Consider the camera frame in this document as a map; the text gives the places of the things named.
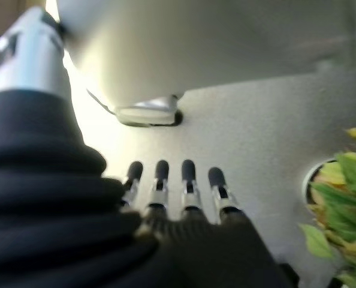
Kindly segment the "robot left hand black silver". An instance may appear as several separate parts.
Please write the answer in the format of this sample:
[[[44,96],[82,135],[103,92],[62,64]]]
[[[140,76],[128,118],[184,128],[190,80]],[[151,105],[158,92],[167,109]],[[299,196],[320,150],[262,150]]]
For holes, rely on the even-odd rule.
[[[85,145],[54,18],[32,7],[0,37],[0,287],[297,287],[209,171],[219,224],[200,203],[195,166],[182,165],[181,218],[167,215],[168,163],[144,214],[131,200],[142,166],[105,178]]]

